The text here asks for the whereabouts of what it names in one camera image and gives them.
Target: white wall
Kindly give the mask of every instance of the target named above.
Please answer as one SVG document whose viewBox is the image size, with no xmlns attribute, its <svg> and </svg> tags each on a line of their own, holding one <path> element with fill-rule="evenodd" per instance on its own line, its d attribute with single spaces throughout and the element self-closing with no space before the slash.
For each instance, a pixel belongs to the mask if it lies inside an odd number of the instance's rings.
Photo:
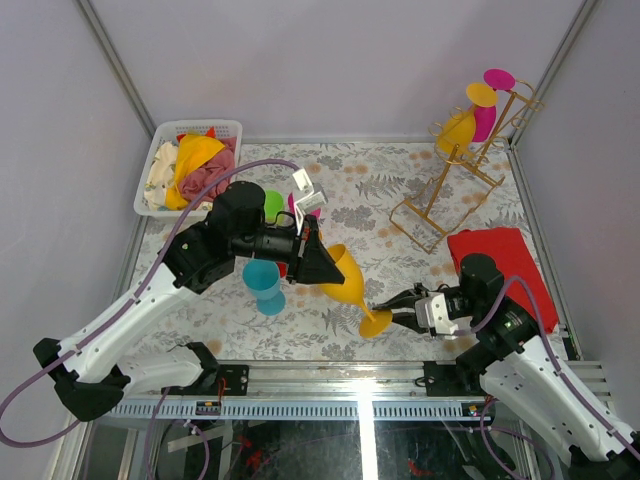
<svg viewBox="0 0 640 480">
<path fill-rule="evenodd" d="M 640 2 L 602 2 L 520 147 L 578 338 L 640 428 Z"/>
<path fill-rule="evenodd" d="M 0 396 L 38 370 L 43 337 L 110 302 L 148 138 L 73 2 L 0 6 Z M 47 378 L 2 420 L 18 440 L 59 430 Z M 52 448 L 0 446 L 0 477 L 41 478 Z"/>
<path fill-rule="evenodd" d="M 491 67 L 536 84 L 581 0 L 94 0 L 157 123 L 424 137 Z"/>
</svg>

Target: blue plastic cup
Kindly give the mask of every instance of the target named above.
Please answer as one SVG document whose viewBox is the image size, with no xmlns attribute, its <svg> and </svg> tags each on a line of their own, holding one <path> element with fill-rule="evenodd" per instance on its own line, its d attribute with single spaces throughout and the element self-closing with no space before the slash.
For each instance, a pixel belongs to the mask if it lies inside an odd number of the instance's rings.
<svg viewBox="0 0 640 480">
<path fill-rule="evenodd" d="M 264 315 L 277 315 L 287 303 L 280 291 L 278 265 L 267 260 L 251 260 L 242 271 L 242 280 L 256 297 L 258 311 Z"/>
</svg>

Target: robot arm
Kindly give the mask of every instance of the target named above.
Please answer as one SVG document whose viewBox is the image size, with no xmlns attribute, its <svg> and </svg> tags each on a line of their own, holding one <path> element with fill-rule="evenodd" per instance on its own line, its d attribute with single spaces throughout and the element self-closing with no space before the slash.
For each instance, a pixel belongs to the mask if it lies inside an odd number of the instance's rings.
<svg viewBox="0 0 640 480">
<path fill-rule="evenodd" d="M 167 386 L 206 389 L 216 384 L 218 363 L 202 343 L 190 343 L 153 357 L 124 355 L 157 321 L 231 274 L 237 255 L 286 264 L 291 283 L 344 282 L 320 242 L 316 218 L 300 217 L 297 208 L 301 222 L 292 222 L 290 227 L 268 225 L 264 221 L 264 200 L 264 191 L 258 185 L 232 183 L 216 198 L 204 221 L 174 238 L 144 292 L 116 324 L 82 351 L 76 347 L 135 298 L 140 283 L 80 331 L 60 341 L 45 338 L 34 347 L 43 367 L 64 352 L 77 352 L 50 375 L 62 403 L 79 420 L 104 415 L 132 393 Z"/>
<path fill-rule="evenodd" d="M 572 479 L 639 478 L 640 462 L 627 445 L 638 450 L 640 437 L 553 352 L 558 370 L 541 337 L 545 333 L 524 308 L 504 297 L 480 328 L 504 283 L 490 257 L 472 254 L 461 263 L 459 286 L 428 291 L 416 284 L 375 309 L 412 309 L 394 314 L 393 321 L 418 333 L 448 338 L 462 333 L 452 320 L 472 317 L 471 332 L 478 343 L 456 359 L 454 369 L 427 362 L 426 377 L 457 384 L 466 394 L 500 399 L 558 453 L 570 467 Z M 576 392 L 588 406 L 578 400 Z M 596 415 L 613 429 L 606 428 Z"/>
</svg>

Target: laundry basket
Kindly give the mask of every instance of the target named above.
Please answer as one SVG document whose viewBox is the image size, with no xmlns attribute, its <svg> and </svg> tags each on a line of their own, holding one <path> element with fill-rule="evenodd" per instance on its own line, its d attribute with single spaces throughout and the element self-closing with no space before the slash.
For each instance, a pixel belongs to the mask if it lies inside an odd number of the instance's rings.
<svg viewBox="0 0 640 480">
<path fill-rule="evenodd" d="M 177 210 L 151 210 L 147 204 L 147 200 L 144 198 L 144 188 L 149 178 L 149 170 L 153 163 L 153 158 L 162 145 L 165 142 L 172 142 L 174 145 L 178 145 L 178 135 L 187 133 L 189 131 L 195 131 L 204 135 L 213 127 L 216 130 L 217 138 L 230 138 L 236 137 L 236 151 L 235 151 L 235 163 L 238 166 L 240 161 L 240 146 L 242 143 L 242 125 L 235 120 L 177 120 L 174 122 L 166 122 L 160 125 L 149 147 L 149 153 L 147 154 L 147 160 L 144 162 L 144 169 L 140 177 L 140 183 L 138 183 L 138 191 L 136 192 L 136 198 L 133 201 L 133 209 L 138 215 L 144 215 L 148 217 L 157 218 L 158 220 L 175 223 L 182 212 Z M 192 224 L 197 221 L 203 220 L 207 216 L 206 211 L 194 211 L 189 213 L 185 223 Z"/>
</svg>

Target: tabletop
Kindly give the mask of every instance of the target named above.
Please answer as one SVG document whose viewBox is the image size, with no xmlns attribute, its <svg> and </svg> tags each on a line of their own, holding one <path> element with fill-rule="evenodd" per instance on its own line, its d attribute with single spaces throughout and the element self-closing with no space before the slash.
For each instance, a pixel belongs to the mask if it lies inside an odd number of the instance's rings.
<svg viewBox="0 0 640 480">
<path fill-rule="evenodd" d="M 462 224 L 462 229 L 516 227 L 538 263 L 531 230 L 524 213 L 508 155 L 500 148 L 488 152 L 486 173 L 505 176 L 487 201 Z M 382 303 L 415 282 L 435 288 L 457 284 L 446 241 L 426 254 L 389 220 L 391 209 L 408 195 L 416 195 L 444 164 L 431 143 L 340 143 L 243 145 L 241 164 L 263 158 L 291 160 L 320 183 L 329 198 L 320 228 L 323 243 L 347 245 L 366 280 L 366 301 Z M 284 167 L 259 167 L 238 175 L 286 197 L 294 186 Z M 456 225 L 487 192 L 487 186 L 460 166 L 452 166 L 434 204 L 432 218 L 445 228 Z M 409 221 L 408 214 L 401 215 Z M 153 262 L 171 225 L 151 219 L 136 262 L 137 278 Z M 426 224 L 421 238 L 433 241 Z M 160 321 L 137 342 L 130 354 L 165 352 L 176 344 L 201 341 L 223 360 L 333 360 L 393 361 L 452 360 L 475 342 L 466 337 L 442 340 L 391 325 L 381 335 L 364 339 L 358 334 L 362 312 L 338 304 L 317 286 L 283 283 L 287 304 L 278 315 L 256 310 L 255 299 L 241 273 L 246 259 L 236 260 L 235 272 L 211 286 L 200 299 Z M 565 355 L 562 341 L 551 340 Z"/>
</svg>

